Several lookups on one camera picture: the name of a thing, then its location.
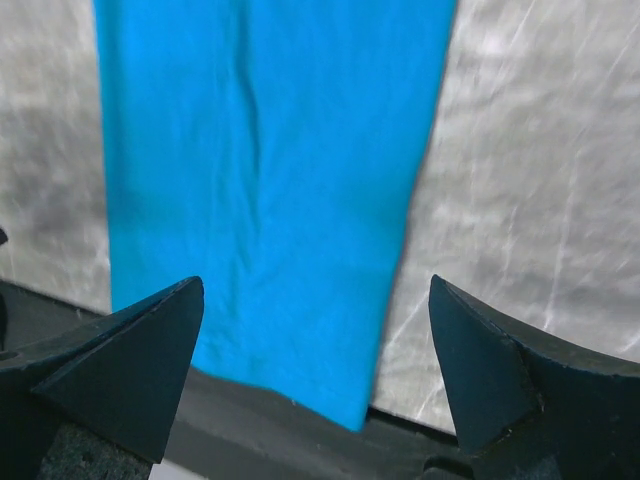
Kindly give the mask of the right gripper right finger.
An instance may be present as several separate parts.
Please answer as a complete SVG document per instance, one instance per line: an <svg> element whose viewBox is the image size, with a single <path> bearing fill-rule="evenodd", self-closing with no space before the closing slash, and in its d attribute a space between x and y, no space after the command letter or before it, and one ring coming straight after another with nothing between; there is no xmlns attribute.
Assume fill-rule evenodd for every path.
<svg viewBox="0 0 640 480"><path fill-rule="evenodd" d="M532 327L439 276L428 306L476 478L638 478L638 364Z"/></svg>

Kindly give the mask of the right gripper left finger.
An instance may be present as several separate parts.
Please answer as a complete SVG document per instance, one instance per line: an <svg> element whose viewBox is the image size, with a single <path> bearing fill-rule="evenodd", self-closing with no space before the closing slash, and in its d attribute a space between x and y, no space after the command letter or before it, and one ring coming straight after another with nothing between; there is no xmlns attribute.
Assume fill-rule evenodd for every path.
<svg viewBox="0 0 640 480"><path fill-rule="evenodd" d="M197 277L102 316L1 285L1 475L145 479L159 464L204 310Z"/></svg>

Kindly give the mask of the blue t shirt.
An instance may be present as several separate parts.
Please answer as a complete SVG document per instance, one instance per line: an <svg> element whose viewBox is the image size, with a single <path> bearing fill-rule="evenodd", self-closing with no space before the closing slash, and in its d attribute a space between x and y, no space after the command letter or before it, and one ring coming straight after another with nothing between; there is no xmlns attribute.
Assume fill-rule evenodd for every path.
<svg viewBox="0 0 640 480"><path fill-rule="evenodd" d="M204 284L200 371L366 416L452 1L98 1L111 298Z"/></svg>

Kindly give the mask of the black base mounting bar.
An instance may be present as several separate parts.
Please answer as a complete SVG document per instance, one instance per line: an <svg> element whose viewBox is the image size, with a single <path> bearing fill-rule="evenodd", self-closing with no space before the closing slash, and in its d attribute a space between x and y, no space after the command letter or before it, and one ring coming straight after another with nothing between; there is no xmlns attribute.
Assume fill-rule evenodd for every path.
<svg viewBox="0 0 640 480"><path fill-rule="evenodd" d="M472 477L450 434L376 409L352 433L278 394L190 366L163 460L207 479Z"/></svg>

